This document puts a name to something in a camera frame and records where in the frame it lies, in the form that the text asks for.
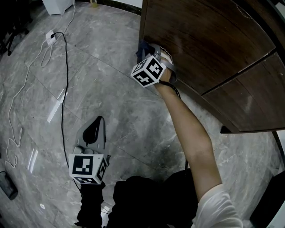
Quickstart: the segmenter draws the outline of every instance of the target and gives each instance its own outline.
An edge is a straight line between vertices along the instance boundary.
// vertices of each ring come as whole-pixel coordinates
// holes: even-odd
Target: fiducial marker cube
[[[130,75],[142,87],[148,87],[159,82],[165,69],[166,66],[163,63],[154,56],[150,56],[134,66]]]
[[[69,155],[69,175],[79,183],[101,184],[107,166],[104,155]]]

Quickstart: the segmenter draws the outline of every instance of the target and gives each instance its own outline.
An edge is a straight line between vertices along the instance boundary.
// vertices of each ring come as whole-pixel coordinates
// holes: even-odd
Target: electrical outlet
[[[45,35],[46,40],[47,40],[47,42],[48,42],[48,46],[54,44],[55,41],[56,41],[55,36],[54,36],[53,38],[50,38],[51,35],[53,35],[53,30],[50,30],[50,31]]]

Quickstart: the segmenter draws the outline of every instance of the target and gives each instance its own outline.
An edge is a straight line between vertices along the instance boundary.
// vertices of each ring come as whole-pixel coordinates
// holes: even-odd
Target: white cable
[[[75,14],[75,10],[76,10],[76,8],[75,8],[75,2],[74,2],[74,1],[73,1],[73,7],[74,7],[74,11],[73,11],[72,19],[71,19],[71,21],[68,23],[68,25],[66,26],[65,30],[63,31],[63,33],[66,32],[68,26],[70,25],[70,23],[71,23],[71,22],[73,21],[73,19],[74,19],[74,14]],[[46,49],[46,51],[45,51],[45,54],[44,54],[44,57],[43,57],[43,59],[42,59],[42,61],[41,61],[41,67],[42,67],[42,68],[44,68],[44,67],[49,63],[49,61],[50,61],[50,59],[51,59],[51,57],[52,57],[53,45],[61,38],[61,36],[62,36],[62,34],[55,40],[55,42],[54,42],[53,44],[51,44],[50,46],[47,47],[47,49]],[[48,51],[49,48],[50,48],[49,59],[48,59],[47,62],[43,65],[43,61],[44,61],[44,59],[45,59],[45,55],[46,55],[46,53],[47,53],[47,51]]]
[[[14,103],[14,100],[15,98],[19,95],[19,93],[23,90],[23,88],[26,86],[26,83],[27,83],[27,79],[28,79],[28,74],[29,74],[29,71],[30,71],[30,67],[31,65],[34,63],[34,61],[36,61],[36,59],[39,57],[39,55],[41,54],[41,51],[43,49],[43,45],[44,43],[46,42],[46,40],[41,44],[41,50],[40,52],[38,53],[37,57],[30,63],[30,65],[28,66],[28,71],[27,71],[27,74],[26,74],[26,78],[25,78],[25,82],[23,84],[23,86],[21,87],[21,89],[19,90],[18,93],[16,93],[16,95],[13,97],[12,99],[12,103],[11,103],[11,106],[10,106],[10,109],[9,109],[9,112],[8,112],[8,119],[9,119],[9,124],[10,124],[10,127],[12,129],[12,135],[13,135],[13,139],[12,138],[9,138],[8,139],[8,145],[7,145],[7,148],[6,148],[6,156],[7,156],[7,159],[5,161],[5,170],[6,170],[6,164],[9,164],[12,168],[15,168],[17,163],[18,163],[18,159],[17,157],[15,156],[14,158],[14,165],[12,165],[10,159],[9,159],[9,156],[8,156],[8,147],[9,147],[9,144],[10,144],[10,141],[12,141],[13,143],[15,143],[16,147],[20,147],[21,146],[21,138],[22,138],[22,130],[23,128],[21,128],[20,130],[20,136],[19,136],[19,143],[17,144],[16,143],[16,139],[15,139],[15,134],[14,134],[14,129],[13,129],[13,126],[12,126],[12,123],[11,123],[11,120],[10,120],[10,112],[11,112],[11,109],[12,109],[12,106],[13,106],[13,103]]]
[[[75,14],[75,9],[76,9],[76,8],[75,8],[75,2],[74,2],[74,1],[73,1],[73,6],[74,6],[73,17],[72,17],[71,21],[68,23],[68,25],[67,25],[66,29],[64,30],[64,32],[67,30],[68,26],[70,25],[70,23],[71,23],[71,22],[73,21],[73,19],[74,19],[74,14]],[[56,26],[57,26],[57,25],[59,24],[59,22],[61,21],[61,19],[62,19],[62,17],[63,17],[63,14],[62,14],[60,20],[58,21],[58,23],[56,24]],[[27,71],[26,78],[25,78],[25,82],[24,82],[23,86],[21,87],[21,89],[19,90],[19,92],[16,93],[16,95],[15,95],[15,96],[13,97],[13,99],[12,99],[12,103],[11,103],[11,106],[10,106],[10,109],[9,109],[9,112],[8,112],[8,119],[9,119],[10,127],[11,127],[11,129],[12,129],[13,139],[12,139],[12,138],[9,138],[9,139],[8,139],[8,144],[7,144],[7,148],[6,148],[7,160],[5,160],[5,171],[6,171],[6,164],[9,164],[12,168],[15,168],[16,165],[17,165],[17,163],[18,163],[18,158],[15,156],[15,158],[14,158],[14,165],[12,165],[12,163],[11,163],[11,161],[10,161],[10,158],[9,158],[9,156],[8,156],[8,147],[9,147],[10,141],[12,141],[12,142],[16,145],[16,147],[20,147],[20,146],[21,146],[22,130],[23,130],[23,128],[21,127],[21,129],[20,129],[20,135],[19,135],[19,143],[17,144],[17,143],[16,143],[16,139],[15,139],[14,129],[13,129],[13,126],[12,126],[11,120],[10,120],[10,112],[11,112],[11,109],[12,109],[12,106],[13,106],[13,103],[14,103],[15,98],[19,95],[19,93],[20,93],[20,92],[23,90],[23,88],[26,86],[27,79],[28,79],[28,74],[29,74],[31,65],[36,61],[36,59],[37,59],[37,58],[39,57],[39,55],[41,54],[42,49],[43,49],[43,45],[44,45],[44,43],[45,43],[46,41],[47,41],[47,40],[45,40],[45,41],[41,44],[41,50],[40,50],[40,52],[38,53],[37,57],[36,57],[36,58],[30,63],[30,65],[28,66],[28,71]]]
[[[68,3],[69,3],[69,1],[67,1],[67,4],[66,4],[66,6],[65,6],[65,8],[64,8],[65,10],[63,11],[63,13],[62,13],[62,15],[61,15],[60,20],[57,22],[57,24],[56,24],[56,25],[55,25],[55,27],[52,29],[52,31],[53,31],[53,30],[55,30],[55,29],[57,28],[57,26],[58,26],[59,22],[62,20],[63,15],[64,15],[65,11],[67,10],[67,5],[68,5]]]

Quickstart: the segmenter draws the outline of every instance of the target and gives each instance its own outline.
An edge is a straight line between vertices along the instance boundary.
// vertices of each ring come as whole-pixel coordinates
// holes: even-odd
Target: marble floor
[[[39,12],[11,56],[0,60],[0,171],[12,132],[8,110],[24,83],[28,65],[37,56],[45,34],[60,16]],[[73,8],[67,10],[56,31],[63,31]],[[106,121],[107,149],[112,155],[103,190],[104,210],[111,211],[115,183],[133,175],[162,181],[184,167],[184,155],[170,115],[154,88],[143,89],[130,77],[136,64],[140,16],[116,8],[77,4],[74,20],[65,32],[68,42],[69,90],[64,109],[66,148],[72,153],[75,134],[95,115]],[[53,47],[48,65],[43,53],[34,62],[27,84],[15,99],[11,121],[20,147],[10,144],[15,169],[7,172],[19,195],[10,201],[0,190],[0,214],[6,227],[69,227],[80,209],[80,193],[69,177],[61,141],[60,104],[65,88],[65,43]],[[278,172],[280,156],[271,133],[219,134],[222,124],[185,94],[184,102],[209,133],[219,171],[246,227],[271,177]],[[33,170],[31,154],[37,154]]]

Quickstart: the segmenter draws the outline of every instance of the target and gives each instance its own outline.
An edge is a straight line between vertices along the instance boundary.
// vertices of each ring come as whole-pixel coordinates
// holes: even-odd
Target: black pants
[[[81,185],[82,206],[77,226],[101,228],[101,185]],[[190,169],[171,175],[158,184],[149,178],[130,177],[115,185],[112,212],[108,228],[176,228],[191,226],[198,200]]]

